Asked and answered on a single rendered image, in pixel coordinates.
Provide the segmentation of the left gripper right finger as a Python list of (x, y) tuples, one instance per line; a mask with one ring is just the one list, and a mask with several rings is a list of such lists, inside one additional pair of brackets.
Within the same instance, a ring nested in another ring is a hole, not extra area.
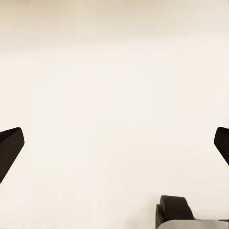
[(214, 144), (226, 160), (229, 165), (229, 129), (224, 127), (218, 127), (215, 138)]

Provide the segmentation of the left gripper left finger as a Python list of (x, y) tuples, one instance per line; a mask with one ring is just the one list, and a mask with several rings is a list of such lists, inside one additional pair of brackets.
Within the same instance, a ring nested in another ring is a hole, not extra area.
[(0, 132), (0, 184), (24, 145), (21, 127)]

